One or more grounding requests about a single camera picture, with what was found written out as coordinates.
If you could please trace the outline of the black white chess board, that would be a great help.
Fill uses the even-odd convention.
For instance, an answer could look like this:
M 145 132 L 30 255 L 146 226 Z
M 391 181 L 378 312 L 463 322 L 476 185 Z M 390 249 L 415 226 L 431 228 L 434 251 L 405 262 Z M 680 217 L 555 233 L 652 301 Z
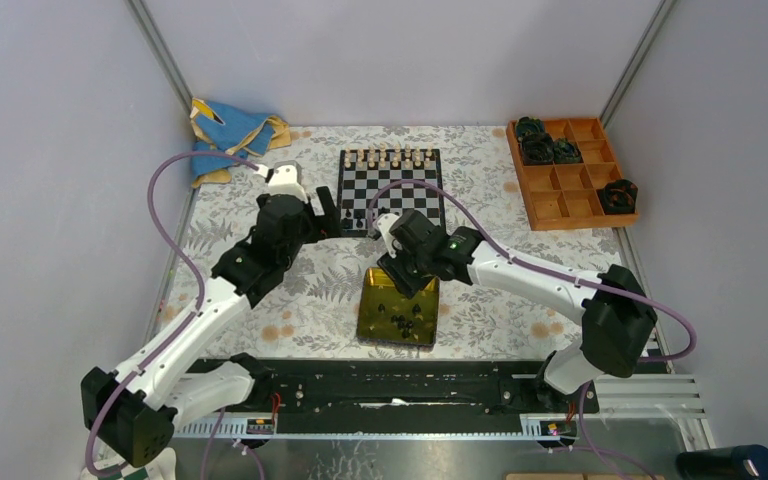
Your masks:
M 433 190 L 416 186 L 412 182 L 419 180 L 438 188 L 443 186 L 442 168 L 436 170 L 353 170 L 338 174 L 337 207 L 341 220 L 347 210 L 353 212 L 353 229 L 343 231 L 345 237 L 365 237 L 368 233 L 367 211 L 373 196 L 383 187 L 399 182 L 400 184 L 385 191 L 375 203 L 374 218 L 385 213 L 400 214 L 405 209 L 414 209 L 423 213 L 433 224 L 444 227 L 446 213 L 443 197 Z M 355 219 L 354 212 L 363 209 L 365 217 Z

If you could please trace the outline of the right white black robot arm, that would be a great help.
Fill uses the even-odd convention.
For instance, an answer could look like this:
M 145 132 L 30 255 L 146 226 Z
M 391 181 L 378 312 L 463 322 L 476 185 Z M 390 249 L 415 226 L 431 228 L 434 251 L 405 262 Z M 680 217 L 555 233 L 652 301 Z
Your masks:
M 431 280 L 508 292 L 556 310 L 581 328 L 579 339 L 550 354 L 533 386 L 535 402 L 557 412 L 579 387 L 601 375 L 628 378 L 657 322 L 625 267 L 576 270 L 492 243 L 480 231 L 447 233 L 417 210 L 386 213 L 374 222 L 387 249 L 379 267 L 412 298 Z

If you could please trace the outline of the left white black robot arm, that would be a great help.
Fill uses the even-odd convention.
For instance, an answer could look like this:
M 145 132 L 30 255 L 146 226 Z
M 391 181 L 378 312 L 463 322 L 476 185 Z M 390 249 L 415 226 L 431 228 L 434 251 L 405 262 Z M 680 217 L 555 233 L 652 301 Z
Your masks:
M 341 235 L 339 209 L 326 186 L 305 200 L 262 194 L 257 205 L 249 236 L 221 255 L 185 311 L 114 370 L 95 367 L 81 380 L 91 438 L 103 441 L 125 465 L 147 465 L 177 427 L 213 410 L 240 404 L 256 411 L 269 401 L 268 381 L 250 373 L 241 356 L 192 384 L 181 379 L 230 320 L 283 281 L 304 245 Z

